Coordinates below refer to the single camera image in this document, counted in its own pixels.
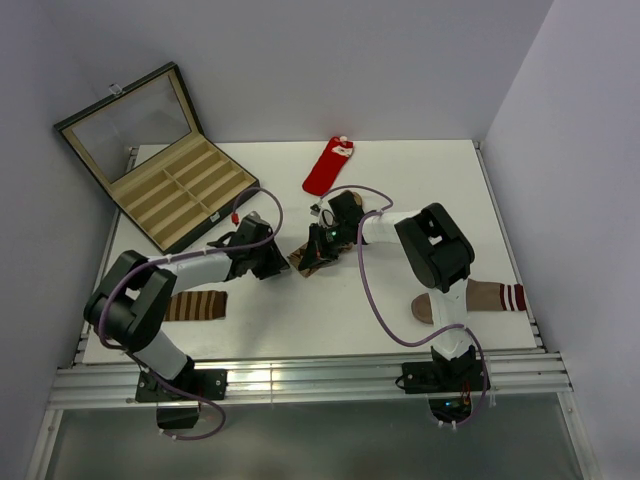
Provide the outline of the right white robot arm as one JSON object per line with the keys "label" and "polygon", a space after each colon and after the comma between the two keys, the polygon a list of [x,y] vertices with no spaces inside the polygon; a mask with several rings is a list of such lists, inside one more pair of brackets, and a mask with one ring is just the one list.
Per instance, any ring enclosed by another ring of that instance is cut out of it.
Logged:
{"label": "right white robot arm", "polygon": [[[435,383],[446,390],[457,388],[468,374],[461,358],[479,350],[465,325],[466,288],[475,253],[446,209],[432,203],[407,212],[392,212],[385,206],[366,213],[355,193],[346,190],[330,199],[327,208],[317,202],[310,210],[316,221],[309,226],[297,269],[329,265],[339,259],[346,246],[353,245],[367,301],[383,330],[405,347],[430,343],[432,352],[441,358],[432,368]],[[363,247],[379,243],[401,246],[411,271],[427,290],[436,331],[424,340],[400,339],[377,309],[366,277]]]}

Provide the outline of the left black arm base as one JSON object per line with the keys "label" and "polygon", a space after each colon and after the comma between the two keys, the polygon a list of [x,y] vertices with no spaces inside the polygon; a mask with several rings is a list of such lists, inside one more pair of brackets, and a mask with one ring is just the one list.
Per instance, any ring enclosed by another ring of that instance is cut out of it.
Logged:
{"label": "left black arm base", "polygon": [[164,430],[179,433],[196,426],[207,401],[223,400],[226,395],[227,371],[224,369],[190,369],[173,380],[142,371],[134,400],[140,404],[156,404],[156,423]]}

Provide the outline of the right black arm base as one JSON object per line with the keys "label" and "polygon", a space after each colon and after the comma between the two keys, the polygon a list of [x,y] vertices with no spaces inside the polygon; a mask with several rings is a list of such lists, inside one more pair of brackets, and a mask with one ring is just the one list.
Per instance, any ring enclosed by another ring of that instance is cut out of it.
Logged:
{"label": "right black arm base", "polygon": [[395,385],[407,395],[438,395],[428,400],[431,414],[437,422],[451,426],[472,415],[473,393],[486,395],[491,387],[488,370],[474,346],[452,360],[432,349],[431,360],[405,362],[401,370]]}

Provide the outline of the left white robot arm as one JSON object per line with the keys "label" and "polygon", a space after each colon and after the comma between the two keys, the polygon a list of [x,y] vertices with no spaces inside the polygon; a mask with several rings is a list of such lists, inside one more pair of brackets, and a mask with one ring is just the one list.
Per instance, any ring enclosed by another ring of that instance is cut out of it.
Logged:
{"label": "left white robot arm", "polygon": [[264,280],[289,268],[268,222],[250,213],[201,251],[175,257],[122,253],[89,297],[83,317],[109,347],[131,355],[159,377],[159,388],[183,399],[195,386],[192,359],[162,331],[174,296],[250,272]]}

